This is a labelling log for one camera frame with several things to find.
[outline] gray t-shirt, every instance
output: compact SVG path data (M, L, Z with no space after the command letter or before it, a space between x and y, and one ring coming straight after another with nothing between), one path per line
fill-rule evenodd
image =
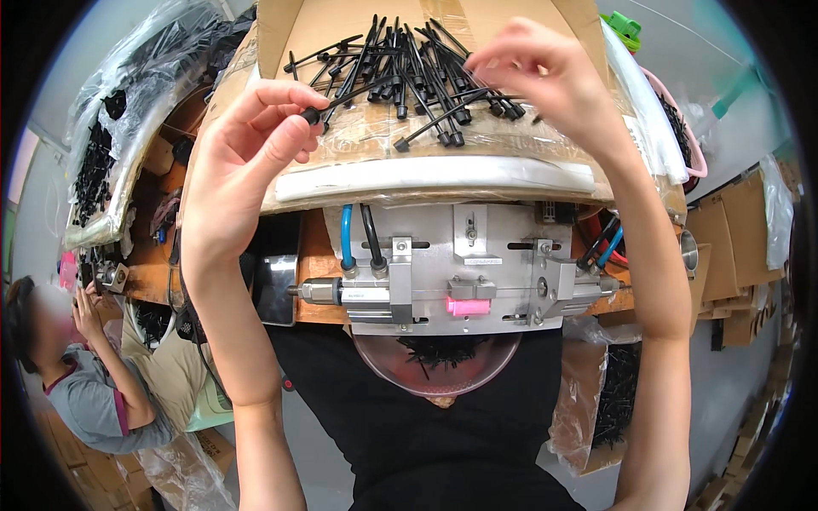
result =
M137 378L155 410L156 418L141 428L128 430L122 393L102 360L83 344L71 344L63 360L71 369L46 389L62 421L86 446L114 455L173 440L173 427L148 390L139 370L127 357L122 362Z

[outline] person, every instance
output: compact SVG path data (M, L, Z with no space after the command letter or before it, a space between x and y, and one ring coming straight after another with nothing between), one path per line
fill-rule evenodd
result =
M492 88L524 95L605 170L644 332L611 509L683 509L690 484L690 292L653 178L577 41L517 18L465 65ZM352 509L580 509L536 465L560 381L560 352L549 345L560 343L524 339L495 379L442 410L372 374L334 327L275 329L268 338L238 258L271 180L317 148L321 125L310 127L296 114L327 103L300 83L257 82L203 135L187 190L182 269L234 405L241 508L306 507L282 423L280 362L352 465Z
M17 359L39 374L68 429L111 454L160 447L183 433L207 377L197 347L173 331L151 353L125 315L120 356L103 331L97 310L103 297L94 284L77 288L66 306L71 313L59 306L60 294L26 276L9 286L6 306ZM203 353L212 362L208 347Z

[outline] black hair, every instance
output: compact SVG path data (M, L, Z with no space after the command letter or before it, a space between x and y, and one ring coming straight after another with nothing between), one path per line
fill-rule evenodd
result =
M7 317L3 318L8 321L15 356L29 374L37 373L37 365L29 357L29 352L36 342L31 321L34 307L29 300L32 291L34 281L31 276L15 280L6 292Z

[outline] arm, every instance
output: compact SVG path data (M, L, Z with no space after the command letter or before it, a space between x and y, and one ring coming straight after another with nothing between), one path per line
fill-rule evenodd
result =
M613 509L682 509L690 484L690 289L653 178L576 40L518 18L466 66L490 85L528 97L608 177L627 237L636 317L644 330Z
M116 354L108 338L102 331L99 312L92 305L92 299L81 289L77 289L77 300L73 309L77 330L88 341L90 349L100 357L122 394L128 429L141 428L154 421L156 410L142 390L142 385Z
M264 192L293 159L306 163L321 126L297 114L329 104L297 82L260 80L202 136L186 189L185 283L233 401L242 509L306 509L281 420L276 353L239 270Z

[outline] clear plastic bag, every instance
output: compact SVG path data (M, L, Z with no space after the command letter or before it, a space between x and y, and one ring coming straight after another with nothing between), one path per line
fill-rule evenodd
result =
M199 84L208 61L209 33L223 13L210 0L167 0L119 41L80 89L69 108L64 141L71 145L67 173L73 204L65 246L91 247L122 237L125 213L142 161L173 107ZM102 100L125 91L122 117L111 119ZM88 220L73 224L74 182L85 159L90 127L99 120L111 135L111 198Z
M190 433L134 453L148 482L178 511L236 511L224 476Z
M793 195L784 184L775 156L765 155L758 164L764 176L767 269L777 270L784 267L789 257L789 233L793 228Z
M574 476L591 456L596 411L605 385L608 347L565 337L560 396L548 429L548 450Z
M642 327L616 325L602 328L594 316L567 316L563 319L563 336L605 346L633 344L642 342Z
M602 34L605 36L605 50L611 69L636 112L636 126L645 141L650 174L667 176L673 185L687 182L689 176L679 144L654 89L607 23L602 24Z

